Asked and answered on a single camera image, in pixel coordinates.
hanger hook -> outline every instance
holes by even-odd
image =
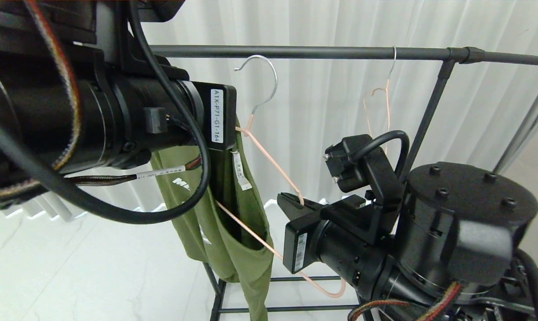
[[[398,51],[397,51],[397,49],[394,47],[394,61],[391,63],[390,73],[387,75],[387,79],[388,79],[388,80],[389,80],[390,77],[391,77],[391,72],[394,71],[395,59],[397,59],[397,57],[398,57]]]
[[[271,95],[269,96],[269,98],[267,98],[266,100],[264,100],[262,103],[260,104],[257,104],[255,107],[253,107],[253,112],[251,112],[252,115],[255,115],[255,112],[257,111],[257,108],[261,107],[262,105],[266,104],[267,102],[269,102],[269,100],[273,99],[273,96],[275,95],[275,93],[277,92],[277,87],[279,87],[279,78],[277,77],[277,70],[275,69],[275,66],[273,66],[273,63],[271,63],[271,61],[269,59],[267,59],[267,57],[265,56],[262,56],[262,55],[252,55],[252,56],[249,56],[247,58],[247,60],[245,60],[243,62],[243,64],[241,65],[241,67],[237,68],[235,67],[234,68],[234,71],[239,71],[241,69],[243,69],[243,67],[245,67],[245,65],[251,60],[251,59],[262,59],[264,61],[266,61],[270,66],[271,66],[271,69],[273,69],[273,76],[275,76],[275,87],[273,88],[273,92],[271,93]]]

white curtain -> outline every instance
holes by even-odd
[[[538,55],[538,0],[187,0],[175,18],[145,24],[151,45],[338,45],[397,47],[475,46],[487,51]],[[269,67],[242,59],[170,59],[192,80],[234,85],[238,117],[273,88]],[[339,199],[322,153],[344,136],[385,130],[385,85],[392,61],[273,59],[279,74],[275,97],[256,114],[252,131],[311,199]],[[397,61],[390,81],[391,129],[413,140],[440,62]],[[538,67],[501,63],[456,65],[414,166],[463,162],[492,170],[538,94]],[[366,98],[368,113],[362,98]],[[263,199],[291,191],[271,164],[245,139],[245,151]],[[399,143],[388,144],[395,165]],[[143,168],[128,171],[134,173]],[[118,173],[96,169],[90,173]],[[129,209],[162,203],[153,179],[89,189]],[[44,195],[24,213],[63,219],[83,213]]]

barcode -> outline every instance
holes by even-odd
[[[297,254],[295,257],[295,272],[303,268],[307,235],[308,234],[304,233],[299,236],[299,241],[297,243]]]

white marble floor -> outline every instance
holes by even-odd
[[[277,249],[287,218],[267,208]],[[323,264],[306,270],[330,276]],[[279,260],[273,276],[290,276]],[[336,291],[338,281],[322,282]],[[190,260],[170,223],[132,226],[86,215],[70,223],[43,216],[0,216],[0,321],[209,320],[214,292],[200,262]],[[331,299],[306,282],[271,284],[267,306],[349,305],[349,288]],[[224,307],[246,307],[238,284],[229,284]],[[348,311],[270,313],[271,321],[344,320]],[[222,315],[246,321],[246,314]]]

green garment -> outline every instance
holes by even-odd
[[[211,265],[226,282],[240,282],[249,305],[251,321],[267,321],[265,298],[271,280],[273,254],[243,230],[216,205],[216,199],[261,236],[271,246],[269,223],[257,186],[242,154],[242,138],[237,135],[243,172],[252,188],[242,190],[230,151],[210,151],[212,175],[209,189],[199,203],[174,220],[173,226],[187,255]],[[165,169],[191,161],[199,154],[194,146],[160,150],[152,155],[152,168]],[[193,171],[156,177],[166,206],[170,209],[187,200],[199,184],[201,167]]]

